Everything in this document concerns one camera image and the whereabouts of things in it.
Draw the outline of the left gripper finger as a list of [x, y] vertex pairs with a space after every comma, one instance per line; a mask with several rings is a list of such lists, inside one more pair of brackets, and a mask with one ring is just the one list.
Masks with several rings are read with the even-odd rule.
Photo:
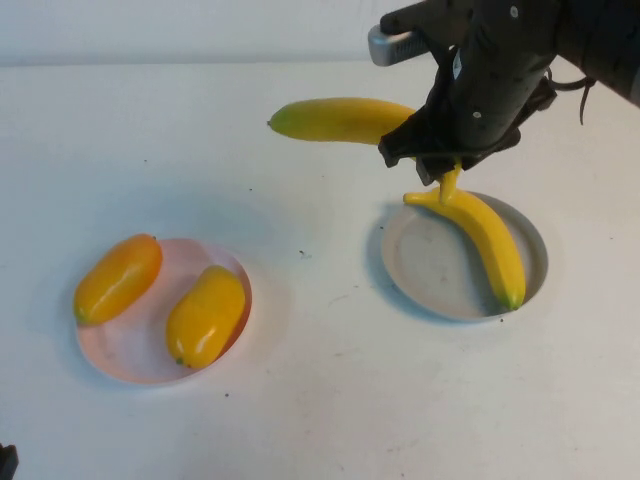
[[18, 467], [18, 454], [14, 445], [0, 445], [0, 480], [12, 480]]

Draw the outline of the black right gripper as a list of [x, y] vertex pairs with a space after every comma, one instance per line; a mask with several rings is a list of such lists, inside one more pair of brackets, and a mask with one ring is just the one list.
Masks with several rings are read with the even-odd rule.
[[466, 31], [439, 66], [420, 122], [383, 135], [387, 168], [413, 159], [424, 186], [456, 161], [469, 169], [519, 141], [518, 126], [553, 92], [542, 78], [556, 55], [557, 1], [469, 1]]

